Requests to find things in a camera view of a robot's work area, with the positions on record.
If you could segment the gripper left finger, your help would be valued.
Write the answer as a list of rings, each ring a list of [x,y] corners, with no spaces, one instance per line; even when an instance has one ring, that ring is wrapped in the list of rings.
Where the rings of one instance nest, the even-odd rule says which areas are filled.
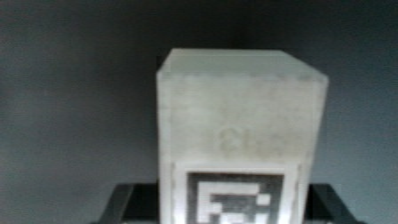
[[[113,188],[99,220],[90,224],[157,224],[157,184],[118,184]]]

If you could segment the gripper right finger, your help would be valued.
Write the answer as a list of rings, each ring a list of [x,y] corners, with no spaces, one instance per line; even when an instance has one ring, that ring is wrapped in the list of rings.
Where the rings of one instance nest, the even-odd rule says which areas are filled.
[[[328,184],[310,184],[305,202],[305,224],[365,224],[346,208]]]

